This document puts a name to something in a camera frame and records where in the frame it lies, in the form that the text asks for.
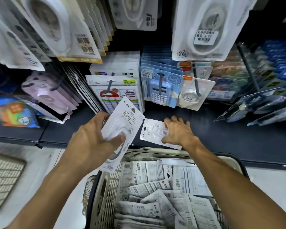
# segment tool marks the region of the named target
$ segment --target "calculator keypad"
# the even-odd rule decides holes
[[[167,96],[152,93],[151,100],[154,103],[166,105]]]

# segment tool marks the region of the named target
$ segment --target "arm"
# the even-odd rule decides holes
[[[256,185],[230,167],[193,135],[190,122],[165,118],[169,129],[163,143],[181,145],[201,171],[212,195],[232,228],[286,229],[286,212]]]
[[[33,198],[7,229],[50,229],[73,189],[88,173],[101,166],[126,139],[117,136],[104,141],[101,128],[109,114],[97,113],[72,135],[58,164],[44,178]]]

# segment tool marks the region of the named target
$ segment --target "white floor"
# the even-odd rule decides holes
[[[0,153],[23,158],[27,166],[16,187],[0,210],[0,229],[8,226],[23,206],[39,188],[45,175],[50,172],[64,150],[34,146],[0,143]],[[261,188],[286,211],[286,171],[247,167],[253,183]],[[97,170],[82,179],[67,200],[55,224],[55,229],[83,229],[86,219],[82,215],[81,203],[86,180],[97,174]]]

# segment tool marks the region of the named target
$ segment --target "calculator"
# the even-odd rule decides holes
[[[159,80],[151,80],[149,84],[151,101],[157,104],[166,105],[170,96],[170,88],[170,83],[162,82],[160,88]]]

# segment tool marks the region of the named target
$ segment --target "hand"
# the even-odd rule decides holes
[[[126,139],[124,135],[110,141],[103,139],[102,123],[109,116],[99,112],[87,124],[80,126],[58,164],[82,177],[100,167]]]
[[[165,127],[168,128],[168,135],[162,138],[162,143],[181,145],[184,147],[187,143],[199,140],[193,135],[190,128],[190,122],[184,123],[182,118],[172,116],[171,119],[164,119]]]

